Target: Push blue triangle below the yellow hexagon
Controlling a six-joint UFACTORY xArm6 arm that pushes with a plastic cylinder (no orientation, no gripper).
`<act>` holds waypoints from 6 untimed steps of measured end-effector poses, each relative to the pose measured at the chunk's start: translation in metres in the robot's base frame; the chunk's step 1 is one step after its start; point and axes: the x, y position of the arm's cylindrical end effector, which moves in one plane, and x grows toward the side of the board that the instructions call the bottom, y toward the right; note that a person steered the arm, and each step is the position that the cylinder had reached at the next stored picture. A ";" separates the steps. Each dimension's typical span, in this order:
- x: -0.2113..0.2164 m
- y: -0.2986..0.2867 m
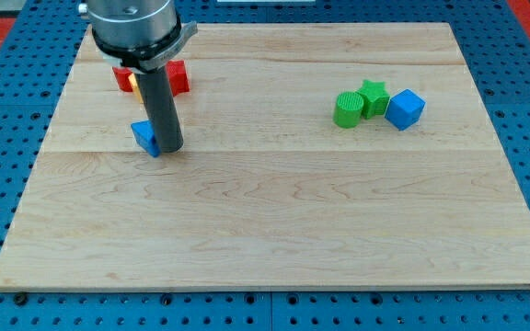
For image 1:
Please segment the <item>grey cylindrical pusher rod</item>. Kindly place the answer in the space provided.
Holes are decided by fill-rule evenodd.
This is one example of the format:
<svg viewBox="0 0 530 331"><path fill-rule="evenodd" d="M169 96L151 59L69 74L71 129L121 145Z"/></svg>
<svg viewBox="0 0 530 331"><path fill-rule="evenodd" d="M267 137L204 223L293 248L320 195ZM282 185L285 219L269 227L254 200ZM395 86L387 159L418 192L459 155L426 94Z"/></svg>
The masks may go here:
<svg viewBox="0 0 530 331"><path fill-rule="evenodd" d="M159 150L162 153L178 151L183 146L183 135L167 69L160 67L135 77Z"/></svg>

